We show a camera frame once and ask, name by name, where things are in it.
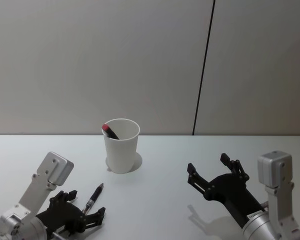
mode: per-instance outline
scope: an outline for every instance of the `white paper cup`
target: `white paper cup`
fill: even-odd
[[[116,174],[128,173],[136,161],[140,127],[135,121],[125,118],[112,119],[106,124],[119,138],[109,138],[102,130],[107,165]]]

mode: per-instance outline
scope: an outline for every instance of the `black line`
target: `black line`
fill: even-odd
[[[211,26],[212,26],[212,19],[214,17],[214,11],[215,11],[215,4],[216,4],[216,0],[213,0],[208,37],[207,37],[207,40],[206,40],[205,53],[204,53],[204,59],[203,59],[203,66],[202,66],[201,81],[200,81],[200,87],[199,87],[198,102],[196,103],[196,110],[195,110],[195,116],[194,116],[194,124],[193,124],[192,135],[195,135],[198,108],[199,108],[199,102],[200,102],[201,87],[202,87],[202,81],[203,81],[203,78],[204,78],[204,72],[205,72],[205,66],[206,66],[206,60],[207,60],[207,52],[208,52],[208,45],[209,45],[210,32],[211,32]]]

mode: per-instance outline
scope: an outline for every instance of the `pen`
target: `pen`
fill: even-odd
[[[118,136],[112,131],[108,124],[102,125],[102,130],[106,133],[106,135],[111,139],[119,140]]]
[[[84,215],[87,215],[92,206],[95,204],[97,198],[99,197],[100,193],[102,192],[102,189],[104,189],[104,184],[101,183],[100,186],[96,188],[92,196],[90,197],[89,201],[86,203],[84,209],[82,210]]]

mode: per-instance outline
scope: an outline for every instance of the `white table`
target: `white table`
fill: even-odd
[[[300,225],[300,136],[140,136],[141,167],[114,174],[107,171],[102,136],[0,135],[0,215],[20,199],[32,173],[54,151],[74,162],[74,169],[50,196],[77,190],[75,204],[82,208],[104,183],[91,213],[104,206],[106,217],[87,240],[243,240],[224,206],[206,201],[187,183],[187,164],[210,181],[228,173],[219,162],[225,152],[241,161],[250,176],[247,188],[263,202],[267,194],[258,181],[257,157],[273,150],[292,154],[293,211]]]

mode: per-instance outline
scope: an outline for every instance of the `label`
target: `label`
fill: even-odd
[[[263,213],[263,211],[259,210],[259,211],[256,211],[254,213],[251,213],[251,214],[247,215],[247,218],[252,219],[254,216],[257,216],[257,215],[262,214],[262,213]]]

